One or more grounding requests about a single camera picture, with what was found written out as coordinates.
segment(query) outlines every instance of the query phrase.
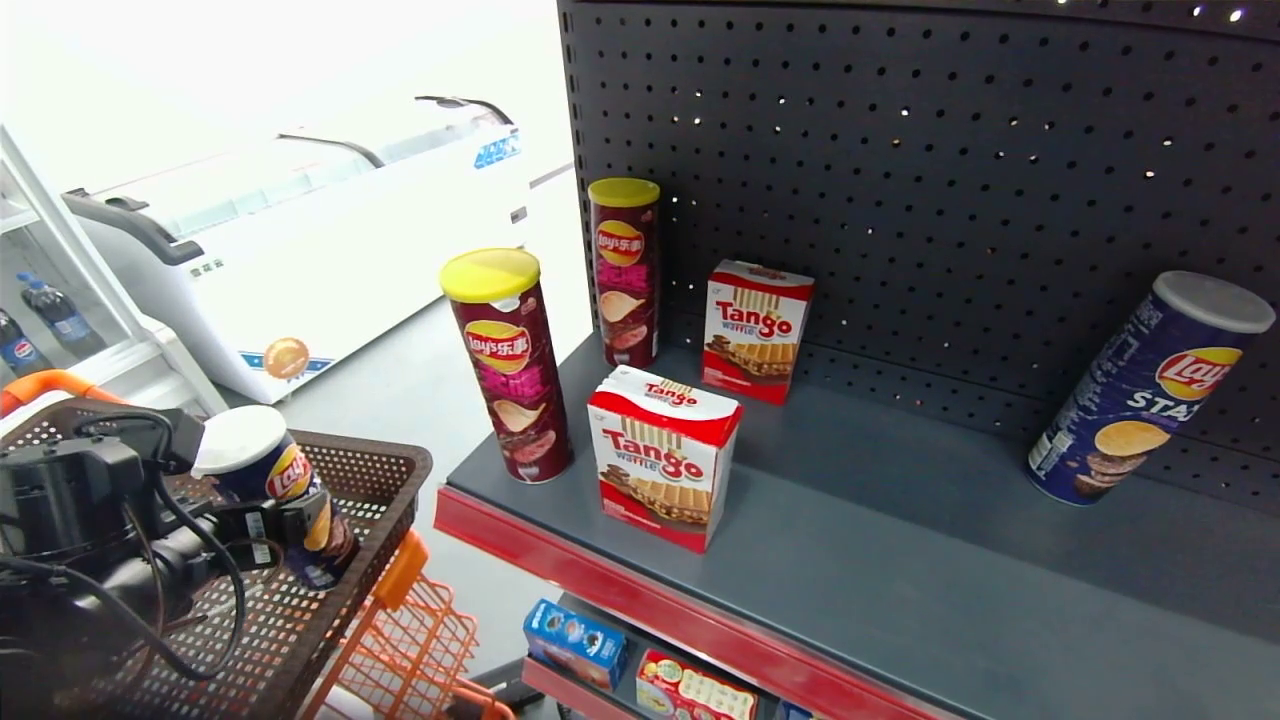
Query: shopping basket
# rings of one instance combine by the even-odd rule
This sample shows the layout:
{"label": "shopping basket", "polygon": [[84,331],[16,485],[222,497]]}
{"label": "shopping basket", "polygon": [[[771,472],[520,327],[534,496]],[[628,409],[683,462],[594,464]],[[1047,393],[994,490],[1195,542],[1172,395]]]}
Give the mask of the shopping basket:
{"label": "shopping basket", "polygon": [[[0,415],[61,389],[88,396],[42,407],[6,433],[0,450],[42,445],[72,437],[82,419],[119,410],[119,398],[64,370],[44,370],[0,391]],[[288,573],[251,573],[256,587],[248,601],[244,634],[234,659],[216,680],[191,683],[163,662],[137,676],[131,664],[114,678],[83,688],[78,716],[109,717],[291,717],[306,702],[315,680],[329,666],[347,626],[383,575],[401,539],[413,524],[417,491],[431,470],[431,456],[420,447],[291,430],[312,466],[324,478],[361,550],[332,591],[311,592]],[[206,480],[170,478],[188,497],[215,498]],[[232,614],[229,582],[212,583],[200,594],[191,616],[205,616],[168,639],[184,657],[218,653],[228,638]]]}

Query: red lay's chip can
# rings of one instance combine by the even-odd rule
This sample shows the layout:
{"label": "red lay's chip can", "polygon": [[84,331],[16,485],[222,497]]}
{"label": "red lay's chip can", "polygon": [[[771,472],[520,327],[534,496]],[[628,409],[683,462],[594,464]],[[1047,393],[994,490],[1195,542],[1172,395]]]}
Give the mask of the red lay's chip can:
{"label": "red lay's chip can", "polygon": [[191,477],[205,475],[229,502],[326,497],[306,538],[284,548],[285,566],[310,589],[332,589],[360,552],[351,523],[274,407],[247,405],[205,421]]}
{"label": "red lay's chip can", "polygon": [[1192,419],[1275,319],[1244,288],[1162,273],[1032,448],[1032,482],[1070,505],[1101,500]]}
{"label": "red lay's chip can", "polygon": [[440,270],[507,471],[531,484],[573,459],[540,277],[536,258],[504,247],[466,252]]}
{"label": "red lay's chip can", "polygon": [[660,287],[657,184],[604,178],[591,199],[591,268],[604,359],[644,368],[658,355]]}

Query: refrigerator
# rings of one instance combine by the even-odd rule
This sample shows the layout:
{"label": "refrigerator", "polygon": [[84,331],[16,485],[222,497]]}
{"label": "refrigerator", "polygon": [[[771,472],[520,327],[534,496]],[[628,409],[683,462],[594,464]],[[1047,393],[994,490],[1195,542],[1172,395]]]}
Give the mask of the refrigerator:
{"label": "refrigerator", "polygon": [[[178,336],[133,304],[59,193],[23,155],[9,126],[0,124],[0,307],[9,316],[0,384],[51,366],[133,405],[183,407],[202,415],[225,410],[225,401]],[[78,318],[50,319],[50,313],[28,306],[23,291],[31,284],[19,273],[64,293]],[[101,342],[68,343],[68,322],[78,329],[87,325]],[[51,392],[0,419],[0,433],[65,397]]]}
{"label": "refrigerator", "polygon": [[497,106],[404,96],[63,200],[214,382],[274,404],[439,299],[451,258],[522,245],[524,160]]}

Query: store shelf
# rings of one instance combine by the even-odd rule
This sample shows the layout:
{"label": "store shelf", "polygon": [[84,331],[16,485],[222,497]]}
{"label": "store shelf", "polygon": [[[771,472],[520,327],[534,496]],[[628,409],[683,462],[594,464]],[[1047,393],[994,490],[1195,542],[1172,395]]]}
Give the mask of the store shelf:
{"label": "store shelf", "polygon": [[[652,368],[696,383],[699,356]],[[1133,477],[1080,510],[984,433],[797,383],[746,402],[707,555],[599,510],[599,340],[562,365],[577,461],[507,477],[493,437],[436,527],[817,712],[1263,717],[1280,708],[1275,519]],[[1170,457],[1166,461],[1176,461]]]}
{"label": "store shelf", "polygon": [[563,670],[539,662],[532,657],[525,659],[520,679],[529,687],[547,693],[547,697],[559,701],[591,720],[634,720],[640,717],[622,703],[584,685]]}
{"label": "store shelf", "polygon": [[[589,603],[568,593],[561,596],[556,602],[566,610],[579,615],[594,618],[600,623],[622,632],[627,638],[626,670],[622,674],[622,682],[618,683],[617,689],[612,693],[588,685],[559,667],[547,665],[545,662],[540,662],[532,657],[525,659],[524,674],[521,679],[526,684],[541,691],[548,697],[559,701],[591,720],[625,720],[643,716],[635,701],[635,678],[640,669],[640,661],[644,657],[645,651],[653,647],[662,650],[686,665],[703,667],[737,685],[745,685],[741,680],[731,678],[723,671],[716,671],[714,664],[708,665],[707,662],[685,657],[684,652],[672,648],[643,630],[627,626],[617,618],[609,616],[599,609],[591,607]],[[744,687],[742,689],[750,691],[753,688]],[[755,692],[759,697],[755,720],[772,720],[774,712],[777,711],[777,698],[769,697],[767,693],[760,693],[759,691]]]}

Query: white wall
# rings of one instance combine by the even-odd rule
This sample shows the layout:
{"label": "white wall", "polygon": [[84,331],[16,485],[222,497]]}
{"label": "white wall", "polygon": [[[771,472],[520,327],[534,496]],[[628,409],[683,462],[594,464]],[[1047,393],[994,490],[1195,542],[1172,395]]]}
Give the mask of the white wall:
{"label": "white wall", "polygon": [[385,95],[479,97],[571,160],[554,0],[0,0],[0,117],[102,190]]}

